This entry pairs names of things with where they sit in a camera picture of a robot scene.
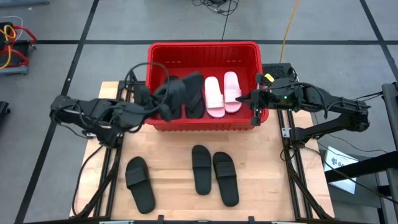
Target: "yellow cable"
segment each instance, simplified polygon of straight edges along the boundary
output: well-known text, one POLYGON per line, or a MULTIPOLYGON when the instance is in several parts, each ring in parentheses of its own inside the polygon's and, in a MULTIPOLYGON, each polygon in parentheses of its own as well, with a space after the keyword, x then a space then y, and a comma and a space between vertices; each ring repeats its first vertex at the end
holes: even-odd
POLYGON ((300 0, 296 0, 296 3, 294 4, 293 13, 292 13, 292 15, 290 16, 290 21, 289 21, 289 24, 287 25, 286 32, 285 32, 285 36, 284 36, 284 41, 283 41, 283 43, 282 43, 282 50, 280 51, 279 63, 282 63, 282 58, 284 57, 284 50, 285 50, 286 37, 287 37, 287 34, 289 33, 290 26, 291 26, 292 23, 293 23, 294 14, 296 13, 297 6, 299 6, 299 3, 300 3, 300 0))
MULTIPOLYGON (((4 31, 0 29, 0 32, 4 34, 6 41, 8 41, 8 38, 13 39, 13 38, 17 37, 17 33, 15 32, 14 28, 12 28, 12 26, 10 26, 10 25, 5 25, 4 31), (11 29, 11 31, 13 33, 12 36, 8 35, 7 28, 11 29)), ((0 67, 0 69, 6 68, 11 62, 11 47, 9 45, 7 47, 8 47, 8 59, 7 59, 7 62, 2 67, 0 67)))

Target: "red plastic basket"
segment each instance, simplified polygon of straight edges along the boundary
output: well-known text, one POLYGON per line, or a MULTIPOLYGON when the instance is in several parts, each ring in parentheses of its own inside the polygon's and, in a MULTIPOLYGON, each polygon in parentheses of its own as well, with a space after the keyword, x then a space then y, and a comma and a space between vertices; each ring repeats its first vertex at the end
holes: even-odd
MULTIPOLYGON (((238 76, 242 94, 248 94, 257 87, 256 74, 262 73, 260 48, 254 42, 194 42, 194 43, 156 43, 149 47, 148 62, 165 65, 170 75, 184 77, 199 71, 205 78, 218 79, 221 93, 224 92, 224 74, 235 72, 238 76)), ((164 84, 165 72, 158 66, 149 65, 146 85, 153 94, 164 84)), ((182 107, 181 119, 165 122, 159 116, 147 119, 146 123, 160 131, 202 131, 202 130, 248 130, 253 112, 248 106, 223 118, 212 118, 205 112, 201 119, 188 119, 182 107)), ((261 122, 268 118, 268 110, 261 113, 261 122)))

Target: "wooden tabletop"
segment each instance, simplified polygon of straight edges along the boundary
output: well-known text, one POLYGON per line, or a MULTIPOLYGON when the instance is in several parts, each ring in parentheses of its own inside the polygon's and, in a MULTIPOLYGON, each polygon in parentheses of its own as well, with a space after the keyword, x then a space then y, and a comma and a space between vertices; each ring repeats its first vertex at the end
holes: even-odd
MULTIPOLYGON (((99 97, 115 98, 117 88, 118 82, 103 82, 99 97)), ((295 113, 294 121, 298 127, 313 125, 310 113, 305 111, 295 113)), ((316 140, 310 140, 307 146, 318 150, 316 140)), ((97 148, 97 140, 89 140, 84 160, 97 148)), ((111 218, 156 220, 158 215, 164 215, 165 220, 238 221, 247 220, 248 216, 254 216, 256 221, 294 220, 286 166, 279 157, 282 149, 274 110, 270 110, 265 123, 250 131, 159 132, 143 125, 138 133, 124 137, 111 218), (196 144, 206 146, 211 154, 221 151, 233 158, 240 199, 237 206, 226 207, 222 203, 214 171, 210 194, 196 193, 191 159, 191 150, 196 144), (156 208, 147 215, 138 212, 124 178, 127 163, 136 156, 146 160, 155 194, 156 208)), ((98 188, 104 152, 105 149, 95 155, 81 175, 75 203, 77 211, 83 209, 98 188)), ((306 149, 301 153, 309 191, 324 210, 334 216, 320 156, 306 149)), ((108 191, 103 198, 102 215, 108 191)), ((300 210, 305 217, 302 201, 300 210)))

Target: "pink sandal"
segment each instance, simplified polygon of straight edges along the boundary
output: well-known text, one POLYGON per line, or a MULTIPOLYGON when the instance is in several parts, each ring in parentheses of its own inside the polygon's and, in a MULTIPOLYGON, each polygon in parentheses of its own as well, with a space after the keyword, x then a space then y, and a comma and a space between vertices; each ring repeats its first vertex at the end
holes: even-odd
POLYGON ((206 78, 205 98, 207 113, 214 118, 222 118, 225 115, 224 96, 216 77, 206 78))
POLYGON ((238 77, 234 72, 227 72, 224 75, 224 98, 225 110, 228 113, 237 112, 242 103, 235 100, 235 98, 242 96, 242 90, 239 87, 238 77))

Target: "gray floor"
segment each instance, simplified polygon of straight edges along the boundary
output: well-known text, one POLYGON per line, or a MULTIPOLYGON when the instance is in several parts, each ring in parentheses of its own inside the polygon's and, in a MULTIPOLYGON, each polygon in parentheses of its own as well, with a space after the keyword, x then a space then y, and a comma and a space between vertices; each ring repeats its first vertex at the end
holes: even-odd
MULTIPOLYGON (((1 16, 20 16, 40 40, 78 40, 93 0, 52 0, 47 6, 0 9, 1 16)), ((396 0, 367 1, 386 40, 398 40, 396 0)), ((252 0, 239 3, 229 17, 225 39, 280 40, 294 0, 252 0)), ((195 7, 190 0, 100 0, 87 39, 170 40, 219 39, 225 17, 195 7)), ((302 1, 290 30, 290 40, 377 40, 357 0, 302 1)), ((263 63, 279 59, 280 45, 261 45, 263 63)), ((147 59, 149 45, 85 45, 68 94, 88 100, 98 95, 103 81, 123 79, 127 70, 147 59)), ((398 46, 388 46, 398 60, 398 46)), ((12 223, 24 196, 32 169, 47 133, 49 105, 61 92, 76 45, 38 45, 31 55, 30 74, 0 78, 0 101, 10 102, 12 113, 0 128, 0 217, 12 223)), ((395 80, 378 45, 287 45, 291 62, 302 81, 331 94, 353 98, 380 90, 395 80)), ((145 70, 137 72, 139 79, 145 70)), ((364 150, 394 148, 380 98, 368 102, 371 127, 364 133, 342 131, 336 136, 364 150)), ((319 122, 323 114, 318 113, 319 122)), ((322 144, 350 154, 359 152, 325 136, 322 144)), ((25 222, 67 218, 86 142, 58 127, 37 184, 25 222)), ((377 223, 375 209, 333 202, 342 220, 377 223)), ((389 207, 391 223, 394 214, 389 207)))

